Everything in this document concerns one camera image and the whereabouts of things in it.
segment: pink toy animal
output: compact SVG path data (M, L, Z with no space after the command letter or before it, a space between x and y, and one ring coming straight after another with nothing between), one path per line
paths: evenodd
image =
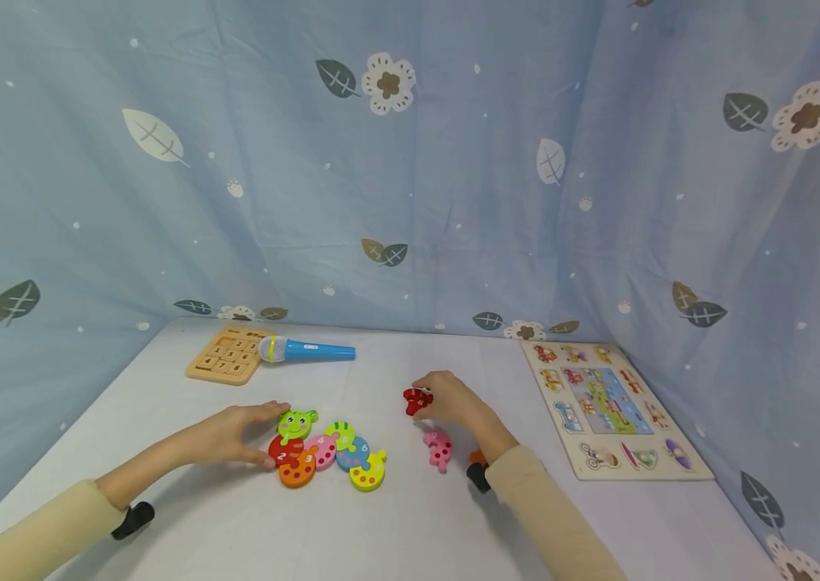
M446 474L446 465L452 459L452 439L441 429L423 434L423 444L429 446L429 464L438 466L440 474Z

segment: hand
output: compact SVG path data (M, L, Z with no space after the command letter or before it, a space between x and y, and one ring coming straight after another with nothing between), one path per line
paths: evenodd
M435 420L471 428L480 416L490 412L488 405L451 371L430 371L412 386L433 393L433 403L416 412L412 417L415 421Z
M273 470L274 459L261 450L246 446L241 435L249 424L275 421L290 408L289 403L274 401L262 405L233 405L180 430L165 442L173 446L182 464L248 462Z

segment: yellow puzzle piece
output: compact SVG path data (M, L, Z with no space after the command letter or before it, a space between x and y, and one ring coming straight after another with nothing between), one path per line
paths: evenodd
M387 452L373 452L368 454L368 464L371 470L363 470L361 467L354 467L349 471L349 478L353 481L355 488L370 493L384 482L384 462L387 460Z

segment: caterpillar puzzle piece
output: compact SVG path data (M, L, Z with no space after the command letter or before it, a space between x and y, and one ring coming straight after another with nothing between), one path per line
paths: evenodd
M281 434L281 444L286 445L288 440L295 438L304 439L310 435L313 422L320 419L316 410L308 412L289 411L281 416L278 422L278 433Z
M323 432L327 436L336 434L336 449L355 451L355 428L349 422L332 422Z
M368 455L371 454L371 448L368 447L368 442L362 436L355 436L355 451L339 450L336 452L336 464L344 471L354 469L354 467L361 467L362 470L371 470L368 465Z
M363 493L370 493L370 491L377 490L381 483L384 482L384 462L387 460L387 452L381 450L368 454L368 469L363 467L354 467L349 472L349 478L353 481L355 488L363 491Z
M423 444L429 446L429 464L446 474L446 466L452 459L452 439L441 429L423 434Z
M309 452L300 454L292 463L278 469L278 478L287 488L301 488L310 483L315 474L316 457Z
M283 466L292 463L300 454L303 454L303 440L296 438L289 440L287 444L281 444L282 436L275 436L268 445L268 455L274 458L276 466Z
M336 464L336 439L338 433L332 435L313 436L304 444L304 448L316 458L316 469L320 472Z
M406 415L414 416L416 412L433 403L433 394L425 390L418 390L416 387L410 387L409 390L404 390L404 399L408 401Z

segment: blue curtain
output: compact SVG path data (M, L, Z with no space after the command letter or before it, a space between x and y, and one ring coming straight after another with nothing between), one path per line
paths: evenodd
M819 581L820 0L0 1L0 498L191 314L616 341Z

